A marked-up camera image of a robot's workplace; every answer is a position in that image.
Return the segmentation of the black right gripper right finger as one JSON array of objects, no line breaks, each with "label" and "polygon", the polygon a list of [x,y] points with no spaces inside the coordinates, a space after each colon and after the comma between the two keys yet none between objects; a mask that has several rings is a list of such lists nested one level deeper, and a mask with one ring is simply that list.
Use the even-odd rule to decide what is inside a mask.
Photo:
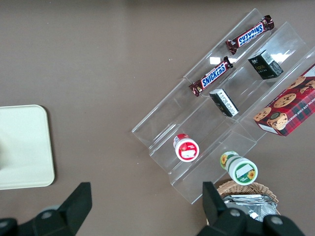
[{"label": "black right gripper right finger", "polygon": [[236,208],[228,208],[212,182],[203,183],[203,209],[209,224],[199,236],[245,236],[246,215]]}]

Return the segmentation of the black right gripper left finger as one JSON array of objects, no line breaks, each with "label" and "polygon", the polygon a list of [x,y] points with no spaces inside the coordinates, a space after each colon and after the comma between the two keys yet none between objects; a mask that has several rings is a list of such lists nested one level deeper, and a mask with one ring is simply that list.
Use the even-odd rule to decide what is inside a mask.
[{"label": "black right gripper left finger", "polygon": [[92,208],[89,182],[82,182],[57,208],[43,211],[32,220],[36,236],[74,236]]}]

